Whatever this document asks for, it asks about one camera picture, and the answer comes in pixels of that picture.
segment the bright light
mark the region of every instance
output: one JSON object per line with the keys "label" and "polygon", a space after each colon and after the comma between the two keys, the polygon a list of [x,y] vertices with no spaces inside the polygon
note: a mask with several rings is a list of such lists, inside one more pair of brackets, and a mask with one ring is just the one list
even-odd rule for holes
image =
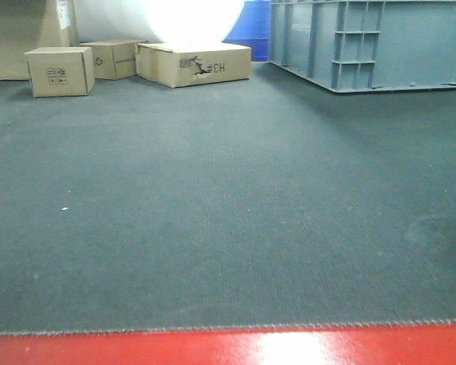
{"label": "bright light", "polygon": [[143,0],[148,23],[166,43],[221,42],[244,0]]}
{"label": "bright light", "polygon": [[142,38],[152,43],[221,42],[244,0],[74,0],[82,41]]}

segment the red floor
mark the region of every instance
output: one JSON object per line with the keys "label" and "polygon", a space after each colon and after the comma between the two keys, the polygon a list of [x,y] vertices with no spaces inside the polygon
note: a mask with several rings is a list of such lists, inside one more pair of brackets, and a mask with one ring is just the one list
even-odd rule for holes
{"label": "red floor", "polygon": [[0,337],[0,365],[455,365],[456,325]]}

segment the torn cardboard box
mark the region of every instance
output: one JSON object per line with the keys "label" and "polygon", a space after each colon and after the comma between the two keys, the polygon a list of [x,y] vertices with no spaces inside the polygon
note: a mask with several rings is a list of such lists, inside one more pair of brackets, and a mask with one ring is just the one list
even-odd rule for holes
{"label": "torn cardboard box", "polygon": [[135,44],[145,40],[101,40],[82,43],[93,50],[95,78],[119,80],[136,75]]}
{"label": "torn cardboard box", "polygon": [[26,55],[34,97],[88,95],[94,86],[91,48],[46,47]]}
{"label": "torn cardboard box", "polygon": [[250,78],[252,50],[227,43],[136,46],[139,76],[169,87],[183,87]]}
{"label": "torn cardboard box", "polygon": [[72,0],[0,0],[0,80],[28,80],[31,49],[77,45]]}

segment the cardboard box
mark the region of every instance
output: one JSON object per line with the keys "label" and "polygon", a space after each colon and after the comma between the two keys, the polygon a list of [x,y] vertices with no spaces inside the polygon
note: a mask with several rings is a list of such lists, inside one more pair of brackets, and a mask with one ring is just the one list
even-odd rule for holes
{"label": "cardboard box", "polygon": [[241,80],[252,72],[252,51],[235,44],[139,43],[135,53],[138,75],[169,87]]}
{"label": "cardboard box", "polygon": [[27,58],[34,97],[88,95],[94,86],[91,48],[39,48]]}
{"label": "cardboard box", "polygon": [[93,49],[95,78],[119,80],[137,74],[135,70],[135,44],[145,40],[101,40],[82,43]]}
{"label": "cardboard box", "polygon": [[0,80],[28,80],[31,49],[77,45],[72,0],[0,0]]}

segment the cardboard box flap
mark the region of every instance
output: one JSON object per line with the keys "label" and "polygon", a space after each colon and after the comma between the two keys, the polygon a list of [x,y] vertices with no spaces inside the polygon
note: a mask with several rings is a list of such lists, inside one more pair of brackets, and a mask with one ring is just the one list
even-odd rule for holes
{"label": "cardboard box flap", "polygon": [[136,39],[117,39],[117,40],[97,40],[95,42],[82,43],[82,46],[119,46],[126,43],[146,43],[146,40]]}
{"label": "cardboard box flap", "polygon": [[174,53],[174,50],[165,44],[162,43],[139,43],[138,47],[143,47],[143,48],[150,48],[150,49],[155,49],[156,51],[163,51],[163,52],[168,52],[168,53]]}
{"label": "cardboard box flap", "polygon": [[230,43],[192,43],[192,44],[165,44],[165,43],[140,43],[139,46],[147,47],[169,53],[193,53],[193,52],[213,52],[230,51],[237,49],[247,49],[248,47]]}
{"label": "cardboard box flap", "polygon": [[56,53],[84,52],[84,47],[43,47],[26,52],[26,55],[50,55]]}

